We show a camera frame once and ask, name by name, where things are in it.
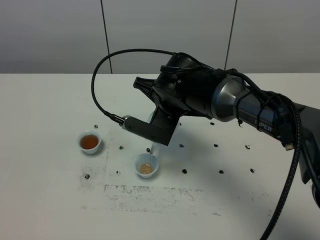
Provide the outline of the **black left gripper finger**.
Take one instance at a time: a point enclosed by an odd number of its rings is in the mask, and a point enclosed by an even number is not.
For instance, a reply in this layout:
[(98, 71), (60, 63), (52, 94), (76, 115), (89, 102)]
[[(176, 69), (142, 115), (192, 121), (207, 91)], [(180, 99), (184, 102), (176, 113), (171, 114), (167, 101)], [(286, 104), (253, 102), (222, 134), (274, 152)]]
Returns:
[(133, 87), (140, 90), (150, 100), (154, 100), (156, 95), (156, 92), (153, 89), (154, 83), (154, 79), (147, 79), (137, 76), (133, 83)]

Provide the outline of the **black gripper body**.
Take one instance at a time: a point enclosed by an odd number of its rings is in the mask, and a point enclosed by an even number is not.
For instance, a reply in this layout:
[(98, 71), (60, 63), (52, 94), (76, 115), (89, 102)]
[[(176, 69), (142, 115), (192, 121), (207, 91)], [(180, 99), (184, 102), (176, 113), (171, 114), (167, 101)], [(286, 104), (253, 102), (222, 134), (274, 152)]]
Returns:
[(218, 73), (186, 53), (175, 53), (154, 80), (150, 99), (168, 115), (213, 118)]

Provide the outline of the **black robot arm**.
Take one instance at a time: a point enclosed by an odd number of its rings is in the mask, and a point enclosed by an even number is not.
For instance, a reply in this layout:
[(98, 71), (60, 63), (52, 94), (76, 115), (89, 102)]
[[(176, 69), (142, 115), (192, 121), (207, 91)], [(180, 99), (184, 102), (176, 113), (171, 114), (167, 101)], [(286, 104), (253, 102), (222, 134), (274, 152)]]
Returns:
[(183, 116), (221, 122), (247, 123), (294, 150), (279, 205), (289, 193), (296, 167), (301, 180), (312, 181), (312, 195), (320, 201), (320, 111), (288, 97), (260, 89), (236, 69), (212, 68), (186, 53), (174, 53), (156, 79), (137, 77), (135, 89), (154, 104), (150, 122), (135, 119), (132, 132), (168, 145)]

